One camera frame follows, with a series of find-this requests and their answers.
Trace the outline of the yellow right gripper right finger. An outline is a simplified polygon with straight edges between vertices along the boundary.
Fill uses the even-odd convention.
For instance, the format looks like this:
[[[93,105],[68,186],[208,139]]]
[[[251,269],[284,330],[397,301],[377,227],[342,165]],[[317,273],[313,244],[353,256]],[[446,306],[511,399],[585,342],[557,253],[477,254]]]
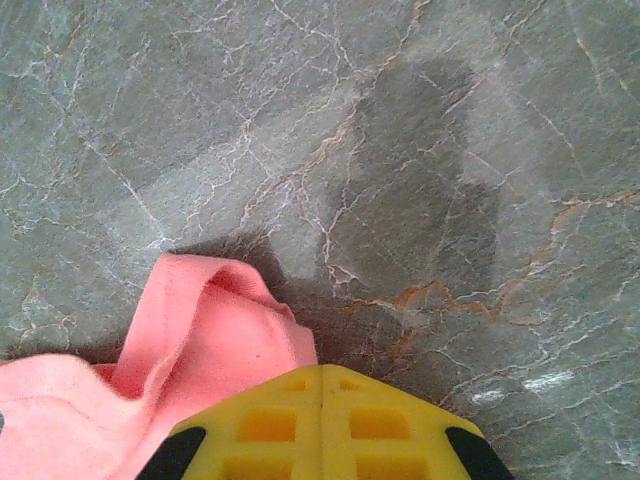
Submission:
[[[338,365],[322,367],[325,479],[512,479],[472,422]]]

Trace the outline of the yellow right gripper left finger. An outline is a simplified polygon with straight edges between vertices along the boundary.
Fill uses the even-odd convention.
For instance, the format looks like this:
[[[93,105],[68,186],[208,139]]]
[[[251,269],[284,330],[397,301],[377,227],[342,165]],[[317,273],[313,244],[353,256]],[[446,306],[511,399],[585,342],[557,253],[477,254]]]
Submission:
[[[319,479],[321,367],[252,387],[178,423],[139,479]]]

